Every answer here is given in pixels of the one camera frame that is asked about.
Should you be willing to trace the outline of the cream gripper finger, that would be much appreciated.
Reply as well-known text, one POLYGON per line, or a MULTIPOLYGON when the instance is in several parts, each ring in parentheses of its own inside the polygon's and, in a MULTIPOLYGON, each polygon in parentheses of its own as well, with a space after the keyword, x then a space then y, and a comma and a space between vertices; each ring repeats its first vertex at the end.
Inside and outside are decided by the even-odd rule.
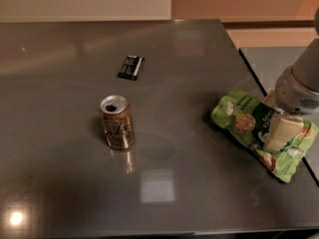
POLYGON ((282 149, 303 128, 302 117, 276 114, 271 118, 269 132, 264 135, 263 149, 276 152, 282 149))
POLYGON ((275 91, 274 90, 271 90, 267 96, 264 98, 263 100, 263 103, 265 105, 267 105, 268 107, 276 110, 277 112, 279 112, 280 114, 284 114, 284 110, 281 109, 277 103, 276 103, 276 100, 275 100, 275 91))

